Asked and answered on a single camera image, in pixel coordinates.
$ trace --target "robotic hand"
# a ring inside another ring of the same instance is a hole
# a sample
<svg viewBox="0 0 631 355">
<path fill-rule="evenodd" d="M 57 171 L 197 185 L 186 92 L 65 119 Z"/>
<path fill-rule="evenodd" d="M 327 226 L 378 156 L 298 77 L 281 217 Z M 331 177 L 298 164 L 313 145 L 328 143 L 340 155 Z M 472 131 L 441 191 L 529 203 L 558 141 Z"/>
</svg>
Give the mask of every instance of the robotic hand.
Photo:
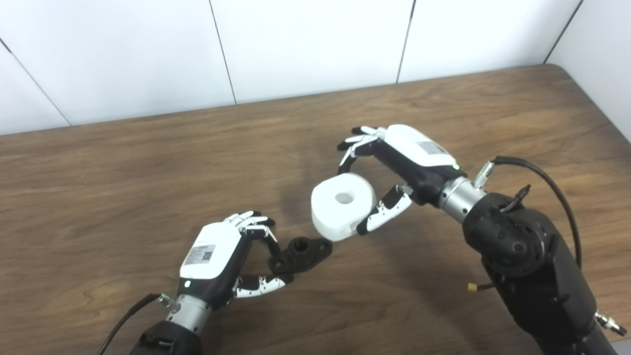
<svg viewBox="0 0 631 355">
<path fill-rule="evenodd" d="M 311 254 L 311 260 L 296 256 L 293 249 L 281 251 L 269 229 L 271 226 L 274 226 L 272 219 L 260 212 L 248 211 L 203 227 L 180 267 L 177 299 L 173 301 L 164 294 L 145 297 L 114 327 L 98 354 L 103 354 L 125 320 L 157 299 L 169 313 L 164 321 L 142 334 L 131 354 L 201 355 L 199 335 L 212 312 L 234 298 L 260 296 L 278 290 L 293 280 L 294 272 L 308 270 L 331 254 L 330 242 L 305 237 L 295 238 L 290 246 L 297 248 L 299 244 L 303 255 Z M 272 254 L 269 264 L 273 275 L 240 275 L 256 240 L 264 241 Z M 322 243 L 329 248 L 321 248 Z"/>
<path fill-rule="evenodd" d="M 357 232 L 366 234 L 395 218 L 415 202 L 441 208 L 463 226 L 465 241 L 482 264 L 515 322 L 531 334 L 546 355 L 615 355 L 597 325 L 620 335 L 626 330 L 596 311 L 596 300 L 581 273 L 581 246 L 574 215 L 558 186 L 523 159 L 497 157 L 474 181 L 440 145 L 409 126 L 353 128 L 358 135 L 338 145 L 346 150 L 338 174 L 360 156 L 374 155 L 406 184 L 395 185 Z M 542 177 L 561 201 L 570 220 L 576 259 L 549 218 L 526 208 L 530 185 L 515 197 L 482 189 L 494 165 L 526 167 Z"/>
<path fill-rule="evenodd" d="M 406 182 L 395 185 L 359 223 L 359 235 L 379 228 L 413 202 L 439 207 L 443 187 L 449 181 L 466 176 L 454 157 L 412 127 L 402 124 L 388 128 L 362 126 L 353 128 L 352 133 L 357 136 L 338 145 L 338 150 L 346 150 L 338 175 L 349 172 L 357 157 L 374 155 Z"/>
</svg>

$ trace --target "wood grain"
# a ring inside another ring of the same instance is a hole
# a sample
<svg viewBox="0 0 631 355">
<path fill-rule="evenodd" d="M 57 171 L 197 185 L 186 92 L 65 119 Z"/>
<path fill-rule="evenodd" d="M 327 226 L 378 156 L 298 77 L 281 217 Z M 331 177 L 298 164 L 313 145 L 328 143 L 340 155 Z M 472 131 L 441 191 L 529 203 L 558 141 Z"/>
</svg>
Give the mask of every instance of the wood grain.
<svg viewBox="0 0 631 355">
<path fill-rule="evenodd" d="M 631 325 L 631 147 L 556 66 L 535 66 L 0 137 L 0 344 L 4 354 L 92 354 L 149 292 L 173 294 L 200 228 L 248 209 L 282 244 L 317 236 L 311 189 L 336 172 L 359 125 L 412 125 L 475 172 L 529 159 L 566 192 L 599 309 Z M 353 170 L 378 194 L 399 179 L 374 159 Z M 563 210 L 534 174 L 501 167 L 489 189 Z M 256 246 L 246 265 L 264 271 Z M 445 213 L 414 207 L 336 243 L 325 263 L 274 294 L 233 302 L 205 330 L 208 354 L 536 354 Z M 163 317 L 132 318 L 127 354 Z"/>
</svg>

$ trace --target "white spool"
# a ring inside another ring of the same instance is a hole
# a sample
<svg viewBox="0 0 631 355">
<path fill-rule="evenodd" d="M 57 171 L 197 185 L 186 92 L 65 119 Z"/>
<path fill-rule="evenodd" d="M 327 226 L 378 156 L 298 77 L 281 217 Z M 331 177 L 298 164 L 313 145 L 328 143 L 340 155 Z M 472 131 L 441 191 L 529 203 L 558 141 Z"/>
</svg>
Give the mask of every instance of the white spool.
<svg viewBox="0 0 631 355">
<path fill-rule="evenodd" d="M 375 207 L 375 191 L 366 179 L 351 172 L 321 182 L 311 193 L 311 218 L 328 240 L 356 234 L 356 227 Z"/>
</svg>

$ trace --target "metal connector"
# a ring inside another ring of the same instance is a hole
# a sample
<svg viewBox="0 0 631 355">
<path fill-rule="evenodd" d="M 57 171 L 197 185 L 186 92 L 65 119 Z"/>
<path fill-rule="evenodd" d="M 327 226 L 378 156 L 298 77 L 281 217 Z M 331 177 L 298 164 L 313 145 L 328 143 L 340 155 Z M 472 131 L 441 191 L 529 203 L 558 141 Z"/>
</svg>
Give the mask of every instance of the metal connector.
<svg viewBox="0 0 631 355">
<path fill-rule="evenodd" d="M 173 304 L 173 299 L 169 297 L 167 294 L 161 293 L 160 297 L 158 297 L 158 302 L 163 305 L 165 308 L 171 308 Z"/>
<path fill-rule="evenodd" d="M 598 324 L 600 324 L 601 327 L 605 329 L 609 329 L 612 332 L 620 335 L 621 337 L 627 334 L 627 329 L 617 324 L 616 321 L 612 317 L 603 315 L 598 312 L 596 312 L 595 317 L 596 317 L 596 321 L 598 322 Z"/>
<path fill-rule="evenodd" d="M 492 161 L 489 160 L 488 162 L 486 162 L 486 164 L 484 164 L 478 175 L 473 180 L 473 187 L 476 189 L 481 189 L 482 186 L 487 183 L 488 177 L 491 176 L 494 167 L 495 163 L 493 163 Z"/>
</svg>

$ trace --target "qr code label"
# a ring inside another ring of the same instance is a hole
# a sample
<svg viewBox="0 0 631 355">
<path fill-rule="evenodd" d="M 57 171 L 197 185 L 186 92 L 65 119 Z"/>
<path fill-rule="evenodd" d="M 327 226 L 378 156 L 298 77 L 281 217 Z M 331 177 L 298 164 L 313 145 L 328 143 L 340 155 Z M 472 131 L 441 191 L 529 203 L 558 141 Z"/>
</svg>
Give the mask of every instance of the qr code label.
<svg viewBox="0 0 631 355">
<path fill-rule="evenodd" d="M 432 141 L 419 141 L 418 144 L 428 155 L 434 154 L 448 154 L 440 145 Z"/>
<path fill-rule="evenodd" d="M 214 245 L 195 246 L 191 249 L 184 265 L 207 264 L 210 262 L 214 250 Z"/>
</svg>

